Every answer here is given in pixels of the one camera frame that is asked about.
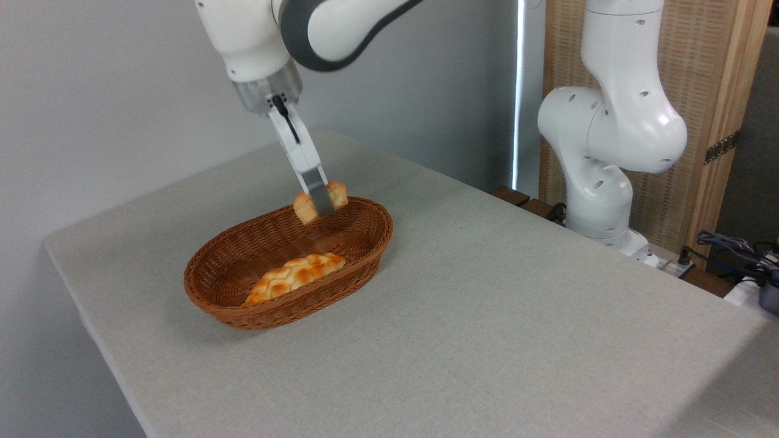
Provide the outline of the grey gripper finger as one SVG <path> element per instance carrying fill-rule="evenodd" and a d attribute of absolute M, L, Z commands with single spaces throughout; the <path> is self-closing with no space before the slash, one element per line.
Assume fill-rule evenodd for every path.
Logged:
<path fill-rule="evenodd" d="M 312 167 L 305 172 L 298 170 L 295 170 L 295 172 L 302 188 L 312 198 L 317 214 L 320 217 L 332 214 L 335 208 L 326 188 L 328 180 L 322 165 Z"/>

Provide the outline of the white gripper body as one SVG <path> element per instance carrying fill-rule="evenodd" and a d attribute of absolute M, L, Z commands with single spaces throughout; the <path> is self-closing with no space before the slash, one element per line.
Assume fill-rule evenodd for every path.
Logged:
<path fill-rule="evenodd" d="M 269 117 L 293 169 L 305 172 L 320 165 L 319 153 L 294 103 L 281 103 L 281 107 L 273 103 Z"/>

